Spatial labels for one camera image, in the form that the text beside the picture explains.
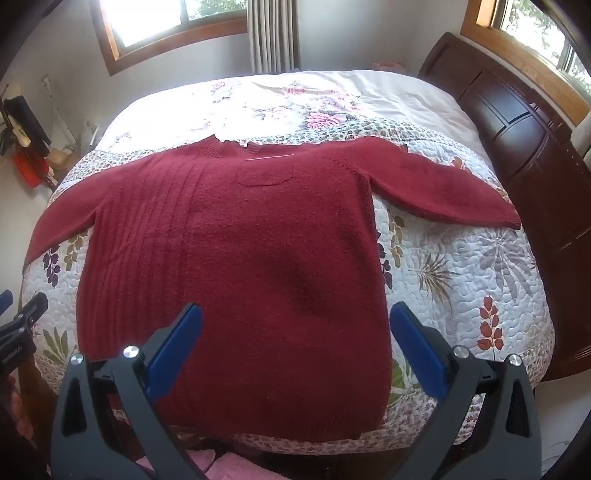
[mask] ribbed neckline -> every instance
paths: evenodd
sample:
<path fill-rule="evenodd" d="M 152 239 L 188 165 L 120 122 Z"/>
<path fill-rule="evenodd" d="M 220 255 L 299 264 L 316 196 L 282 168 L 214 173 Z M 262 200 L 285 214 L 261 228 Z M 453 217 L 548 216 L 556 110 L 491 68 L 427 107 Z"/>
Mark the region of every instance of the ribbed neckline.
<path fill-rule="evenodd" d="M 248 151 L 252 155 L 277 155 L 284 152 L 292 152 L 293 145 L 268 144 L 259 145 L 248 142 L 246 147 L 241 146 L 235 140 L 220 141 L 215 135 L 211 135 L 191 145 L 194 152 L 207 157 L 224 157 L 226 155 L 244 155 Z"/>

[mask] blue clamp handle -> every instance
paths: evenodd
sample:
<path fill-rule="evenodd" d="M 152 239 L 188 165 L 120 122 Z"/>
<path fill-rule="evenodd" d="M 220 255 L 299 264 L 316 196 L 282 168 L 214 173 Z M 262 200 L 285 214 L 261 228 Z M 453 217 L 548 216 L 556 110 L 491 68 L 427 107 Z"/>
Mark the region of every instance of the blue clamp handle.
<path fill-rule="evenodd" d="M 0 293 L 0 315 L 10 308 L 12 301 L 12 292 L 10 290 L 4 290 L 4 292 Z"/>
<path fill-rule="evenodd" d="M 154 332 L 144 345 L 145 392 L 150 402 L 155 403 L 172 389 L 202 330 L 202 310 L 190 303 L 170 327 Z"/>
<path fill-rule="evenodd" d="M 390 310 L 390 329 L 425 393 L 442 401 L 449 390 L 449 344 L 403 301 Z"/>

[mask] sweater sleeve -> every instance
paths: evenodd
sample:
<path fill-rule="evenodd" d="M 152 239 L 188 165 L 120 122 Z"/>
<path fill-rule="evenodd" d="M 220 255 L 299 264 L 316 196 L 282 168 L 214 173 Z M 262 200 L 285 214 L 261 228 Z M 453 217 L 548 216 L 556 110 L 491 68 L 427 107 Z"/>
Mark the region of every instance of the sweater sleeve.
<path fill-rule="evenodd" d="M 101 203 L 125 181 L 129 165 L 95 173 L 63 192 L 37 221 L 23 271 L 52 247 L 94 225 Z"/>
<path fill-rule="evenodd" d="M 373 191 L 413 215 L 458 225 L 521 226 L 513 205 L 483 180 L 386 140 L 334 142 L 330 155 L 366 176 Z"/>

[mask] window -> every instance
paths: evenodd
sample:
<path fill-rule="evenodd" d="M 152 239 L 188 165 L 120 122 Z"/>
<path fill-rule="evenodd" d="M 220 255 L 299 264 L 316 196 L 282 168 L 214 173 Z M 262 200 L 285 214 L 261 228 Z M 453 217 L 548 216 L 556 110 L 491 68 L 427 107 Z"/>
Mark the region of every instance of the window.
<path fill-rule="evenodd" d="M 246 33 L 247 0 L 90 0 L 111 75 L 165 51 Z"/>
<path fill-rule="evenodd" d="M 554 21 L 531 0 L 498 1 L 492 26 L 506 31 L 541 55 L 591 100 L 591 76 L 573 46 Z"/>
<path fill-rule="evenodd" d="M 521 71 L 573 124 L 591 110 L 589 72 L 531 0 L 468 0 L 460 33 Z"/>

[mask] curtain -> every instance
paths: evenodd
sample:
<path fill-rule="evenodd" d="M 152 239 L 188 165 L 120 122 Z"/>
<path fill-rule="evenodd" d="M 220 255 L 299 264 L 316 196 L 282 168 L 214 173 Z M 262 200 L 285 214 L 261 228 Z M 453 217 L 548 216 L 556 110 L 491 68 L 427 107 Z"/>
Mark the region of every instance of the curtain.
<path fill-rule="evenodd" d="M 248 0 L 248 36 L 254 73 L 300 67 L 297 0 Z"/>
<path fill-rule="evenodd" d="M 591 112 L 573 130 L 571 141 L 575 149 L 583 157 L 585 164 L 591 168 Z"/>

